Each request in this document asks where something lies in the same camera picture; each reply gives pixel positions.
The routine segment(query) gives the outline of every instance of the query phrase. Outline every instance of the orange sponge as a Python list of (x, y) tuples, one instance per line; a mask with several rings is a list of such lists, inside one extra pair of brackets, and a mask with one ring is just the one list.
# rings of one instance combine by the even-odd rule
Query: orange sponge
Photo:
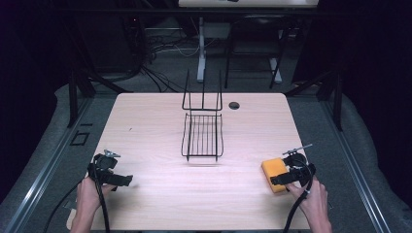
[(263, 161), (261, 163), (261, 168), (263, 169), (264, 175), (266, 175), (267, 181), (269, 182), (269, 185), (272, 188), (273, 192), (276, 193), (286, 190), (284, 185), (273, 185), (270, 181), (271, 177), (276, 177), (288, 172), (282, 158), (274, 158)]

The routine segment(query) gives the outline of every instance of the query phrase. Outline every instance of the chair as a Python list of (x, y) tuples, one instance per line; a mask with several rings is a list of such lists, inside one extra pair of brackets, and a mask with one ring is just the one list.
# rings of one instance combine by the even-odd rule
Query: chair
[[(227, 88), (229, 71), (270, 71), (270, 88), (275, 83), (288, 36), (296, 26), (293, 17), (287, 16), (245, 16), (231, 24), (227, 37), (226, 70), (224, 88)], [(269, 61), (268, 69), (230, 69), (234, 56), (260, 56)]]

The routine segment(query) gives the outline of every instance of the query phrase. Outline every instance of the black wire basket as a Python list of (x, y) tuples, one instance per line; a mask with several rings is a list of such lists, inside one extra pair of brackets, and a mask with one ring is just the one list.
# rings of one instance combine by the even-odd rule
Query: black wire basket
[[(185, 130), (182, 140), (182, 156), (215, 157), (216, 161), (223, 155), (223, 120), (218, 114), (223, 108), (222, 78), (219, 75), (217, 92), (205, 94), (203, 81), (201, 93), (191, 93), (189, 88), (189, 71), (186, 79), (182, 109), (188, 111), (185, 116)], [(192, 105), (192, 95), (196, 97)]]

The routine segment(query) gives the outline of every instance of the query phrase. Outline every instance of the black curtain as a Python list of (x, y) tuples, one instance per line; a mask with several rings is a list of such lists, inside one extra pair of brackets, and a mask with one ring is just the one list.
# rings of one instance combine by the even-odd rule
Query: black curtain
[(56, 40), (58, 28), (36, 1), (0, 3), (0, 201), (50, 123), (54, 92), (67, 83), (68, 69)]
[[(319, 11), (358, 12), (364, 17), (314, 20), (293, 81), (318, 77), (350, 51), (343, 72), (343, 92), (365, 122), (377, 150), (378, 166), (392, 190), (412, 207), (408, 168), (412, 163), (412, 3), (336, 2), (321, 0)], [(354, 34), (355, 46), (346, 48), (345, 43)]]

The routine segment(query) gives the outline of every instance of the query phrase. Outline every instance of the hand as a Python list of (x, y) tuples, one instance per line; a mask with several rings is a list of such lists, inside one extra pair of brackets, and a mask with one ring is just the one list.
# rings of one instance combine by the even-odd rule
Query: hand
[[(303, 193), (306, 186), (296, 187), (293, 183), (286, 184), (286, 188), (291, 192), (295, 200)], [(327, 216), (327, 191), (325, 186), (315, 176), (313, 177), (310, 193), (300, 203), (299, 207), (306, 215), (312, 232), (332, 232)]]
[[(115, 185), (102, 185), (102, 193), (106, 196)], [(93, 223), (94, 214), (100, 207), (100, 199), (95, 182), (87, 177), (78, 185), (76, 215), (73, 218), (70, 232), (89, 232)]]

